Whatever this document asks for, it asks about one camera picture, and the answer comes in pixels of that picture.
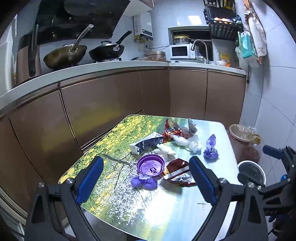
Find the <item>black frying pan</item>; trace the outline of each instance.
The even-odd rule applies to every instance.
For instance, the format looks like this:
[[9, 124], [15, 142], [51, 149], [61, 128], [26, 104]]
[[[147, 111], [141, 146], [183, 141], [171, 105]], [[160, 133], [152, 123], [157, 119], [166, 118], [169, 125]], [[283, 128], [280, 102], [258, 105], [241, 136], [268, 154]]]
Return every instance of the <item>black frying pan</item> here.
[[123, 51], [124, 51], [124, 46], [121, 45], [121, 42], [130, 34], [132, 33], [131, 30], [127, 31], [117, 42], [116, 44], [111, 44], [110, 41], [102, 41], [102, 45], [92, 49], [89, 51], [90, 57], [94, 61], [101, 62], [103, 60], [109, 59], [117, 59], [119, 58]]

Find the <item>table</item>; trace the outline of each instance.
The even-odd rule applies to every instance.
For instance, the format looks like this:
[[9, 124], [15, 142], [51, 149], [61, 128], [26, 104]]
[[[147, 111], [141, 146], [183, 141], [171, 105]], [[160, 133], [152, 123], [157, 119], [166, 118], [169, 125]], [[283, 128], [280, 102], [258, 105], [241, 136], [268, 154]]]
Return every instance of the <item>table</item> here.
[[[104, 170], [89, 199], [82, 207], [97, 218], [133, 236], [150, 241], [191, 241], [206, 219], [211, 205], [206, 203], [197, 186], [181, 188], [165, 180], [158, 181], [154, 191], [133, 189], [129, 178], [136, 176], [136, 163], [141, 156], [131, 154], [129, 144], [156, 131], [162, 134], [168, 117], [130, 115], [85, 153], [59, 180], [75, 177], [99, 155], [104, 159]], [[179, 126], [188, 126], [184, 118], [172, 118]], [[202, 142], [197, 155], [206, 168], [218, 178], [232, 184], [237, 180], [238, 167], [224, 126], [219, 122], [193, 120]], [[206, 140], [215, 134], [219, 153], [217, 160], [205, 160]], [[189, 161], [191, 152], [174, 144], [170, 146], [177, 158]], [[216, 240], [223, 239], [234, 213], [235, 203], [229, 206]]]

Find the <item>microwave oven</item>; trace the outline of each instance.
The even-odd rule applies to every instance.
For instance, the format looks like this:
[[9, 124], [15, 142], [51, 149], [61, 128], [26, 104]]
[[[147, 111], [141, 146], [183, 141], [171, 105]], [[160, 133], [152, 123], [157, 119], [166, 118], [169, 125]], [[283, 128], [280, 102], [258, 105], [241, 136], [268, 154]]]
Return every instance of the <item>microwave oven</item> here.
[[191, 50], [192, 44], [170, 45], [170, 59], [195, 59], [195, 53], [198, 53], [198, 47], [195, 51]]

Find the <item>metal screw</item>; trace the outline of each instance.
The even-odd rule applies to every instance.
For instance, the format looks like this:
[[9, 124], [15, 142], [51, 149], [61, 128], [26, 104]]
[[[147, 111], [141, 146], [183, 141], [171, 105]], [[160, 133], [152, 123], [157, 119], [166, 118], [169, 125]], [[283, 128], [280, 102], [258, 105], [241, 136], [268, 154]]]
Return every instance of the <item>metal screw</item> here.
[[220, 182], [220, 183], [227, 183], [227, 180], [226, 180], [225, 178], [222, 177], [222, 178], [219, 178], [219, 182]]
[[74, 178], [67, 178], [66, 183], [72, 184], [74, 182]]
[[248, 183], [248, 186], [249, 186], [249, 188], [253, 188], [255, 185], [254, 185], [254, 183], [249, 182], [249, 183]]

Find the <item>brown cabinet door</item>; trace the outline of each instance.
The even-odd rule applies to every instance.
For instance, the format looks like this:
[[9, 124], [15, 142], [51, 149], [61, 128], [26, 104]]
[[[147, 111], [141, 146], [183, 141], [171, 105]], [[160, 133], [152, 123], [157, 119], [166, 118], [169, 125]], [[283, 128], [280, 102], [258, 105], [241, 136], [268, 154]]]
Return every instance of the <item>brown cabinet door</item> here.
[[170, 70], [170, 115], [203, 120], [207, 93], [207, 72]]
[[170, 116], [169, 70], [140, 71], [140, 85], [144, 113]]
[[33, 166], [49, 184], [81, 157], [69, 128], [58, 91], [47, 94], [10, 115], [20, 144]]
[[221, 122], [226, 129], [232, 124], [238, 124], [245, 86], [244, 77], [209, 72], [205, 120]]
[[8, 117], [0, 120], [0, 133], [0, 186], [16, 204], [28, 212], [42, 178], [17, 141]]
[[89, 80], [62, 89], [62, 94], [80, 146], [142, 110], [138, 72]]
[[154, 8], [154, 0], [140, 0], [140, 1], [145, 3], [150, 8]]

